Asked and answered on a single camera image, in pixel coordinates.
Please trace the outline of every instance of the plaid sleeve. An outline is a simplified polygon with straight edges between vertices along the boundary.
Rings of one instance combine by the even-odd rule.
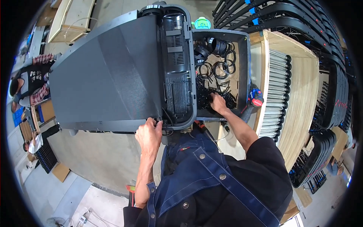
[[[37,57],[33,58],[33,65],[45,64],[45,63],[48,63],[52,59],[53,59],[52,54],[41,54],[41,55],[38,55]]]
[[[44,84],[38,92],[30,96],[30,105],[33,106],[43,101],[44,96],[46,96],[47,94],[49,94],[49,87],[47,86],[47,84]]]

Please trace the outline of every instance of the person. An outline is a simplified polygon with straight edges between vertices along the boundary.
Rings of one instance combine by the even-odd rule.
[[[334,157],[332,157],[329,163],[326,165],[326,169],[332,176],[341,175],[344,167],[339,165]]]
[[[156,188],[152,170],[162,122],[154,126],[156,121],[148,118],[135,134],[140,167],[135,205],[123,209],[125,227],[279,225],[293,194],[281,152],[271,138],[258,138],[219,94],[211,96],[211,107],[226,118],[246,159],[219,153],[207,132],[194,123],[190,135],[165,147]]]
[[[61,131],[61,127],[56,124],[50,127],[43,133],[37,135],[37,132],[34,131],[32,133],[33,139],[30,142],[26,142],[23,144],[23,149],[25,152],[29,151],[32,154],[35,154],[40,147],[43,146],[44,140],[46,140],[49,136],[56,134],[57,132]]]
[[[27,59],[22,68],[16,72],[9,86],[9,93],[13,96],[12,111],[18,104],[30,107],[40,102],[49,93],[49,70],[53,62],[62,54],[41,54]]]

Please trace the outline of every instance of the person in blue shirt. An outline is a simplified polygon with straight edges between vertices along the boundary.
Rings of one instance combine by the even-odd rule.
[[[327,170],[331,175],[341,175],[343,173],[344,167],[337,164],[337,161],[334,157],[331,158],[330,162],[326,166]]]

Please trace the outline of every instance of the apron strap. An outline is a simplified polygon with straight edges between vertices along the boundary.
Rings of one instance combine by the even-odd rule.
[[[232,176],[223,166],[216,162],[203,149],[194,151],[194,156],[212,174],[229,193],[234,195],[266,227],[280,224],[277,217],[263,205],[248,189]]]

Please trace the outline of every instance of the black sleeve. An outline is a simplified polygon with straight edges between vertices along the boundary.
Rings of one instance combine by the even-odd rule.
[[[283,171],[286,174],[285,160],[275,142],[269,137],[256,140],[246,153],[246,160],[265,166],[272,172]]]
[[[124,207],[123,208],[123,222],[125,227],[134,227],[136,220],[142,211],[137,207]]]

